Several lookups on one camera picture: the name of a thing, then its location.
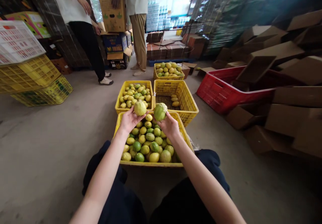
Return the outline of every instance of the red plastic crate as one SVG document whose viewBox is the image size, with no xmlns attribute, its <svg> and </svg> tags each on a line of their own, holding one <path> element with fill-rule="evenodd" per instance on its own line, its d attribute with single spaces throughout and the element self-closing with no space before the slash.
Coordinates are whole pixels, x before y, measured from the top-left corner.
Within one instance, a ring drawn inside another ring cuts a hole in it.
<svg viewBox="0 0 322 224">
<path fill-rule="evenodd" d="M 269 70 L 256 83 L 256 90 L 243 92 L 230 83 L 237 78 L 245 66 L 208 72 L 197 90 L 200 96 L 217 113 L 226 114 L 239 104 L 270 99 L 276 87 L 303 85 L 287 75 Z"/>
</svg>

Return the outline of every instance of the dark trousers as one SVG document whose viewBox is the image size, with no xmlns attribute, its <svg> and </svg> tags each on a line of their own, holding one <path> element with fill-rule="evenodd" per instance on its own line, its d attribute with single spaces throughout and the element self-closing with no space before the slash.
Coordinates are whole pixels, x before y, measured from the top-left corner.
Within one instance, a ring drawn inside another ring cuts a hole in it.
<svg viewBox="0 0 322 224">
<path fill-rule="evenodd" d="M 79 44 L 85 51 L 98 77 L 98 81 L 102 81 L 105 77 L 104 61 L 92 24 L 83 21 L 71 21 L 69 25 Z"/>
<path fill-rule="evenodd" d="M 88 184 L 110 144 L 110 141 L 106 141 L 99 152 L 90 160 L 83 181 L 83 195 L 85 195 Z M 209 149 L 202 149 L 195 153 L 229 194 L 229 185 L 219 169 L 220 159 L 218 154 Z M 141 201 L 133 191 L 124 185 L 126 179 L 126 172 L 119 166 L 98 223 L 147 223 Z M 177 224 L 215 222 L 202 203 L 190 179 L 185 178 L 163 198 L 160 206 L 152 213 L 149 223 Z"/>
</svg>

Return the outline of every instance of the person's right hand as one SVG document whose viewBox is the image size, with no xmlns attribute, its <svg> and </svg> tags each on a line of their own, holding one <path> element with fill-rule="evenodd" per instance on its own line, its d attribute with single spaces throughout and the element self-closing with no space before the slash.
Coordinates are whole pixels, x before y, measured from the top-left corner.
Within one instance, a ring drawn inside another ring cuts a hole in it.
<svg viewBox="0 0 322 224">
<path fill-rule="evenodd" d="M 92 13 L 91 6 L 88 4 L 86 0 L 77 0 L 79 4 L 84 8 L 85 13 L 90 16 Z"/>
</svg>

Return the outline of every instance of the yellow box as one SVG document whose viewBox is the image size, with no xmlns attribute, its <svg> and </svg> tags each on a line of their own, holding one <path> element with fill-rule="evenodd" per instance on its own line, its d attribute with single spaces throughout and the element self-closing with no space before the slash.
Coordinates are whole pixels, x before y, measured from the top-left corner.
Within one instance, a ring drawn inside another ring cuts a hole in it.
<svg viewBox="0 0 322 224">
<path fill-rule="evenodd" d="M 171 95 L 177 95 L 180 105 L 172 106 Z M 183 80 L 155 80 L 154 81 L 154 107 L 156 103 L 164 103 L 168 111 L 175 111 L 180 115 L 184 127 L 198 114 L 199 109 L 192 94 Z"/>
<path fill-rule="evenodd" d="M 147 109 L 148 111 L 152 111 L 154 109 L 154 95 L 153 95 L 153 88 L 152 88 L 152 82 L 151 81 L 124 81 L 121 90 L 118 94 L 116 104 L 115 104 L 115 110 L 116 113 L 119 114 L 121 112 L 126 112 L 130 110 L 130 108 L 121 108 L 120 103 L 120 97 L 123 96 L 123 92 L 125 92 L 126 87 L 128 87 L 129 84 L 140 84 L 145 85 L 146 88 L 150 89 L 150 95 L 151 95 L 151 109 Z"/>
<path fill-rule="evenodd" d="M 183 76 L 166 76 L 166 77 L 160 77 L 157 74 L 157 69 L 155 68 L 155 66 L 157 64 L 162 64 L 162 63 L 156 63 L 154 64 L 154 72 L 153 72 L 153 79 L 154 80 L 183 80 L 184 79 L 184 73 L 182 72 Z"/>
<path fill-rule="evenodd" d="M 115 132 L 114 132 L 114 136 L 118 130 L 118 128 L 121 125 L 121 121 L 122 121 L 122 116 L 124 113 L 120 113 L 117 117 L 117 122 L 116 122 L 116 128 L 115 128 Z M 184 129 L 184 126 L 182 124 L 182 121 L 180 120 L 180 117 L 178 115 L 178 113 L 176 112 L 170 112 L 170 115 L 176 119 L 178 121 L 179 124 L 179 130 L 182 133 L 183 139 L 184 141 L 187 143 L 187 145 L 189 146 L 189 148 L 191 149 L 192 152 L 194 152 L 191 142 L 190 142 L 190 138 L 187 135 L 187 132 Z M 146 166 L 146 167 L 165 167 L 165 168 L 182 168 L 183 165 L 182 163 L 150 163 L 150 162 L 135 162 L 135 161 L 120 161 L 120 164 L 123 165 L 134 165 L 134 166 Z"/>
</svg>

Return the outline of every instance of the forearm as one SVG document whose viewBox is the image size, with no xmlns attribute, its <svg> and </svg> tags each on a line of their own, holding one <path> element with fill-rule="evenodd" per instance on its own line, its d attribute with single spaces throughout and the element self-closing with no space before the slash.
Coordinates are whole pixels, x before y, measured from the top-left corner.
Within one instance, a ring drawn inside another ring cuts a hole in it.
<svg viewBox="0 0 322 224">
<path fill-rule="evenodd" d="M 181 136 L 170 139 L 200 199 L 216 223 L 245 223 L 216 178 L 191 151 Z"/>
</svg>

